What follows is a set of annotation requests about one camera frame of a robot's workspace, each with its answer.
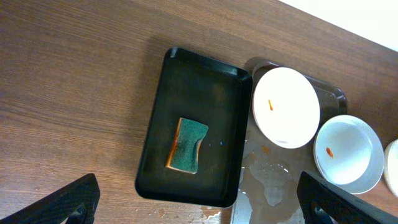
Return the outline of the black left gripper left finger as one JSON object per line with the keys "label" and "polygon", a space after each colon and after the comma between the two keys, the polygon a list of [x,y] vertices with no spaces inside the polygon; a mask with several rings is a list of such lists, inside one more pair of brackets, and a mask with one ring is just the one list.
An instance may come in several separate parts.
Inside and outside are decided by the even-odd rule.
{"label": "black left gripper left finger", "polygon": [[86,174],[54,193],[1,220],[1,223],[93,224],[100,199],[94,174]]}

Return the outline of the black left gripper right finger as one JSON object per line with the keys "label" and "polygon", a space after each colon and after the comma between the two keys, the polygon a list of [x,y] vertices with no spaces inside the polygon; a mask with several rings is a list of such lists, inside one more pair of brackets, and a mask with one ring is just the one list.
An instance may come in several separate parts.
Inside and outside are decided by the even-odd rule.
{"label": "black left gripper right finger", "polygon": [[305,223],[397,224],[397,217],[311,172],[301,172],[297,197]]}

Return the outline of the pale green plate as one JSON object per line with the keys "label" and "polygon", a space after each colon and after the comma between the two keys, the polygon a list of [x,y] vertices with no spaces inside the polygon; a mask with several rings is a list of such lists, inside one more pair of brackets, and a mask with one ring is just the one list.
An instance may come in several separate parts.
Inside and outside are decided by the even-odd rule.
{"label": "pale green plate", "polygon": [[384,172],[384,150],[376,132],[363,120],[339,115],[318,131],[313,156],[328,182],[354,195],[373,189]]}

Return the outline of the white plate with stain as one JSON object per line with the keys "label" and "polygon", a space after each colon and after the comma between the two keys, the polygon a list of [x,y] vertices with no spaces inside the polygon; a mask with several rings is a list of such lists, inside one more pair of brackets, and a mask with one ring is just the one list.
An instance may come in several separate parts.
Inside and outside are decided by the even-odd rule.
{"label": "white plate with stain", "polygon": [[262,134],[287,149],[306,145],[320,123],[314,87],[304,75],[287,67],[263,74],[254,90],[252,111]]}

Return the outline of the green orange sponge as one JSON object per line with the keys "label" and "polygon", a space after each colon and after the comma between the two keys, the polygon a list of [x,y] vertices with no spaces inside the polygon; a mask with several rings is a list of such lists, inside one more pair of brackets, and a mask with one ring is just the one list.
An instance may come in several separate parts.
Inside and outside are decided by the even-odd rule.
{"label": "green orange sponge", "polygon": [[165,164],[166,168],[196,174],[199,150],[207,132],[207,125],[187,118],[180,118]]}

